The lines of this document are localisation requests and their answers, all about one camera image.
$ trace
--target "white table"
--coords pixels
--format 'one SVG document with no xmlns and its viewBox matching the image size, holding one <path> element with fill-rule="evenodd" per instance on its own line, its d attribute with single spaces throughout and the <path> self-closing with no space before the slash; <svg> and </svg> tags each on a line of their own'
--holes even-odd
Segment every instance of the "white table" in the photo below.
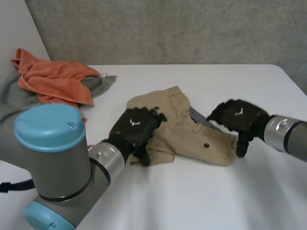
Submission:
<svg viewBox="0 0 307 230">
<path fill-rule="evenodd" d="M 118 75 L 93 108 L 88 144 L 108 133 L 133 96 L 178 85 L 191 105 L 207 116 L 220 102 L 241 98 L 270 114 L 307 120 L 307 97 L 273 65 L 92 66 Z M 5 162 L 0 181 L 29 173 Z M 0 195 L 0 229 L 29 230 L 22 210 L 36 191 Z M 176 156 L 149 168 L 127 167 L 78 230 L 305 230 L 307 163 L 254 140 L 244 159 L 222 168 Z"/>
</svg>

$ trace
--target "concrete wall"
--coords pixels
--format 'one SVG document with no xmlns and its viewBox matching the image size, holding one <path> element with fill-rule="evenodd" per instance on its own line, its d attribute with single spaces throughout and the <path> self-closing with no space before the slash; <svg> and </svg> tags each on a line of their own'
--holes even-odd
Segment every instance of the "concrete wall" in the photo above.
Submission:
<svg viewBox="0 0 307 230">
<path fill-rule="evenodd" d="M 307 93 L 307 0 L 26 3 L 52 60 L 275 64 Z"/>
<path fill-rule="evenodd" d="M 49 59 L 24 0 L 0 0 L 0 84 L 14 71 L 18 48 Z"/>
</svg>

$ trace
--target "khaki fabric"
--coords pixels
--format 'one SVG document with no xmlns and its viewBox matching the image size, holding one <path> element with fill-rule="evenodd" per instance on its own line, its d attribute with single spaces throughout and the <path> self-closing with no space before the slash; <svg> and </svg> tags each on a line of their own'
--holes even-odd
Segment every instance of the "khaki fabric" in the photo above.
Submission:
<svg viewBox="0 0 307 230">
<path fill-rule="evenodd" d="M 127 108 L 135 107 L 155 108 L 167 117 L 147 145 L 151 165 L 172 162 L 176 154 L 218 166 L 234 161 L 237 138 L 195 123 L 189 115 L 190 101 L 178 86 L 134 97 Z M 132 164 L 137 161 L 131 158 Z"/>
</svg>

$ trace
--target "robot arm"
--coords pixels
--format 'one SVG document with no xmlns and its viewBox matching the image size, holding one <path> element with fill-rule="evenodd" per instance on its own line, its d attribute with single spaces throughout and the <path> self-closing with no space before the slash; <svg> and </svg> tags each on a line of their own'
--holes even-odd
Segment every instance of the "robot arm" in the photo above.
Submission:
<svg viewBox="0 0 307 230">
<path fill-rule="evenodd" d="M 263 109 L 242 100 L 221 103 L 207 119 L 239 133 L 238 157 L 244 157 L 249 142 L 259 137 L 273 148 L 307 162 L 307 122 L 270 116 Z"/>
<path fill-rule="evenodd" d="M 307 122 L 274 116 L 266 124 L 261 137 L 273 148 L 307 162 Z"/>
<path fill-rule="evenodd" d="M 130 120 L 138 122 L 132 126 Z M 45 104 L 0 111 L 0 160 L 28 170 L 38 196 L 24 210 L 35 230 L 74 230 L 134 154 L 143 165 L 146 144 L 166 118 L 155 110 L 126 110 L 110 137 L 88 151 L 79 111 Z"/>
</svg>

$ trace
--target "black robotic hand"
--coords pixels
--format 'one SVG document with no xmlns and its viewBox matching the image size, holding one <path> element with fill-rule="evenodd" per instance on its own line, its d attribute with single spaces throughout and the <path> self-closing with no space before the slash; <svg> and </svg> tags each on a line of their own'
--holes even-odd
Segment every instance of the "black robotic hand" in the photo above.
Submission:
<svg viewBox="0 0 307 230">
<path fill-rule="evenodd" d="M 229 100 L 219 104 L 207 120 L 214 120 L 230 131 L 238 132 L 236 155 L 244 157 L 249 141 L 254 137 L 263 139 L 263 124 L 267 124 L 271 118 L 266 111 L 249 102 Z"/>
<path fill-rule="evenodd" d="M 165 121 L 167 118 L 154 109 L 127 109 L 111 129 L 107 142 L 112 144 L 114 140 L 118 142 L 122 138 L 125 148 L 129 148 L 130 153 L 138 157 L 142 165 L 148 166 L 150 158 L 145 146 L 155 130 Z"/>
</svg>

